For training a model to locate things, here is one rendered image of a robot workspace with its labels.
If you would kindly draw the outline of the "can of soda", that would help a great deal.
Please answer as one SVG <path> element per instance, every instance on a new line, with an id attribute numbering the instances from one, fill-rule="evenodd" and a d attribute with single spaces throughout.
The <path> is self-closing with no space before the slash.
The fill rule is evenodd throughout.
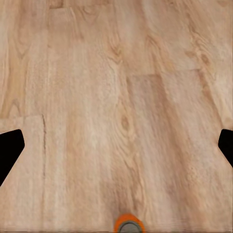
<path id="1" fill-rule="evenodd" d="M 131 214 L 122 214 L 115 223 L 114 233 L 145 233 L 143 223 Z"/>

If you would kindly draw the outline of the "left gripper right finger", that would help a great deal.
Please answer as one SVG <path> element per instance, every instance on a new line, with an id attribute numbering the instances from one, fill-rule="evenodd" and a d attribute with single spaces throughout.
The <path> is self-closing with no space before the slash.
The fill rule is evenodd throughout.
<path id="1" fill-rule="evenodd" d="M 233 131 L 227 129 L 221 131 L 218 147 L 233 167 Z"/>

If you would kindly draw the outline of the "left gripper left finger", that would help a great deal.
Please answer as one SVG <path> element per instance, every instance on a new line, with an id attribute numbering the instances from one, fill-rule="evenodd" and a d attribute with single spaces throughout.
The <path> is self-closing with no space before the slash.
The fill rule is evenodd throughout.
<path id="1" fill-rule="evenodd" d="M 0 186 L 25 147 L 20 129 L 0 134 Z"/>

